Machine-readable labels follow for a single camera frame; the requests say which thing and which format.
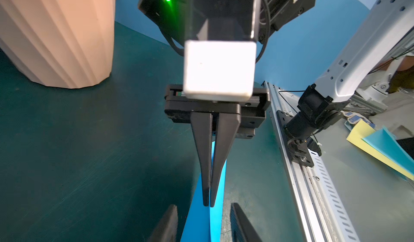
black clamp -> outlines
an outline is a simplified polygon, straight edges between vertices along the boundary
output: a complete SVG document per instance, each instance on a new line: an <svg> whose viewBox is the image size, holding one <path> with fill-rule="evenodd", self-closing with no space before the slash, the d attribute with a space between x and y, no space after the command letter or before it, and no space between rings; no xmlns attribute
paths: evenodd
<svg viewBox="0 0 414 242"><path fill-rule="evenodd" d="M254 88L246 102L213 102L188 99L182 85L167 86L165 114L175 123L189 123L193 129L201 167L204 206L216 201L221 171L235 138L252 138L255 128L266 119L270 105L269 90ZM213 163L212 135L215 135Z"/></svg>
<svg viewBox="0 0 414 242"><path fill-rule="evenodd" d="M276 114L283 127L282 137L288 156L293 162L308 167L313 167L307 146L309 136L327 129L342 118L340 111L349 103L349 100L332 102L332 98L323 97L315 87L316 84L308 86L301 95L298 101L300 111L294 117L282 111Z"/></svg>

yellow paper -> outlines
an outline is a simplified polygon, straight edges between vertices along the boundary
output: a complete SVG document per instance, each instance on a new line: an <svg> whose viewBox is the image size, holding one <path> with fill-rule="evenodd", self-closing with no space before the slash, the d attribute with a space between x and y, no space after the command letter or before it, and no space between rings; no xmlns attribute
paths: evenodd
<svg viewBox="0 0 414 242"><path fill-rule="evenodd" d="M404 168L397 165L394 161L386 157L384 154L381 154L378 150L371 147L368 143L362 140L371 134L373 134L375 130L368 125L368 123L364 121L359 121L354 128L352 129L351 133L347 137L347 141L351 142L355 146L359 147L361 150L367 152L371 156L375 157L382 163L390 166L391 168L395 169L396 171L400 172L401 174L405 175L406 177L414 180L414 176L407 172Z"/></svg>

white block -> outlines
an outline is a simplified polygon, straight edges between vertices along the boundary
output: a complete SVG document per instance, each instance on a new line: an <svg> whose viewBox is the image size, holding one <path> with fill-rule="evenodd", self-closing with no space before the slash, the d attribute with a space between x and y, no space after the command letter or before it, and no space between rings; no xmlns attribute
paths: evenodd
<svg viewBox="0 0 414 242"><path fill-rule="evenodd" d="M191 99L247 101L253 91L255 65L255 42L188 40L183 90Z"/></svg>

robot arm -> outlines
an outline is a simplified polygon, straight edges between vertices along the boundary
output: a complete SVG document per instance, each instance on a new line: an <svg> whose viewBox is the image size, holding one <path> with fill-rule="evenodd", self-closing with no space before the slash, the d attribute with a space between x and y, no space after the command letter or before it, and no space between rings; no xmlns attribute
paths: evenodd
<svg viewBox="0 0 414 242"><path fill-rule="evenodd" d="M413 26L413 0L378 0L348 45L303 93L287 135L306 139L340 119L360 82Z"/></svg>
<svg viewBox="0 0 414 242"><path fill-rule="evenodd" d="M183 85L168 86L164 111L174 122L192 126L205 206L215 204L234 139L252 138L266 118L269 90L253 89L253 82L269 36L314 5L315 0L186 0L185 6L178 0L140 0L139 9L171 46L176 50L171 38L184 46ZM263 47L256 58L257 41Z"/></svg>

blue wall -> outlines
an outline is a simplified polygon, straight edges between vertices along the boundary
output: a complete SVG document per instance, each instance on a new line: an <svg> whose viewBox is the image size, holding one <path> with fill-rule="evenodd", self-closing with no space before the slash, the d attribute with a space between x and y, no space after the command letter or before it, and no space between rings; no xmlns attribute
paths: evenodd
<svg viewBox="0 0 414 242"><path fill-rule="evenodd" d="M116 0L115 21L157 41L168 44L158 26L138 10L139 0Z"/></svg>
<svg viewBox="0 0 414 242"><path fill-rule="evenodd" d="M115 20L167 43L137 4L138 0L116 0ZM359 0L316 0L314 8L270 37L266 52L256 64L255 81L266 80L290 90L305 89L334 61L368 13Z"/></svg>

